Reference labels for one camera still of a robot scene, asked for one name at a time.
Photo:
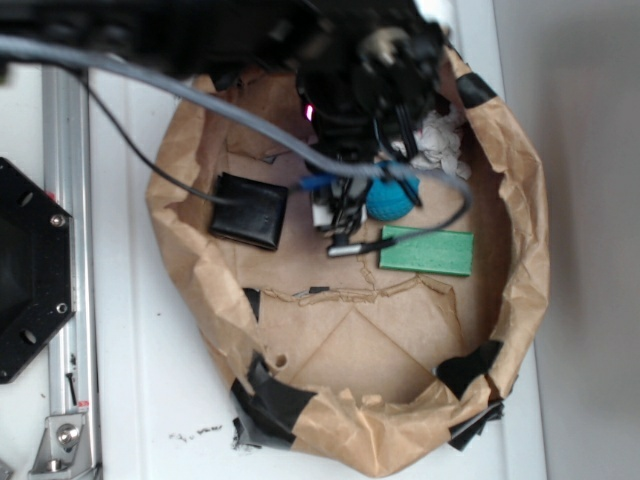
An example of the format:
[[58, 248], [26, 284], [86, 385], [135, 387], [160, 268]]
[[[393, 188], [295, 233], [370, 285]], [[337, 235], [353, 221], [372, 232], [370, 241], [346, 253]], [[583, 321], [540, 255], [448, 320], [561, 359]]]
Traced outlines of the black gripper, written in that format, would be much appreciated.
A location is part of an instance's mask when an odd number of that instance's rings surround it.
[[296, 88], [312, 109], [316, 150], [349, 163], [381, 151], [409, 162], [414, 130], [435, 103], [444, 46], [436, 22], [379, 26], [338, 37], [301, 66]]

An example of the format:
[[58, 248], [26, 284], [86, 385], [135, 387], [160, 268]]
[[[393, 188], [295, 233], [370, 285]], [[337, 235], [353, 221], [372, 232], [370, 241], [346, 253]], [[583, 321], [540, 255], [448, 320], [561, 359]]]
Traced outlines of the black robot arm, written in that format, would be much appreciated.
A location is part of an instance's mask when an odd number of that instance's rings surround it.
[[5, 35], [108, 52], [219, 90], [292, 72], [316, 149], [370, 162], [432, 108], [446, 43], [413, 1], [5, 1]]

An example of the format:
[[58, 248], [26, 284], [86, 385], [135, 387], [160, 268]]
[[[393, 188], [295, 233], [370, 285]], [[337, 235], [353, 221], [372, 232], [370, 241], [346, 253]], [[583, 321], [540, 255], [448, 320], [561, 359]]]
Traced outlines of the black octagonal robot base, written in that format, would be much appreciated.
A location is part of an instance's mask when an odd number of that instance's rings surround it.
[[13, 382], [74, 313], [71, 216], [1, 159], [1, 383]]

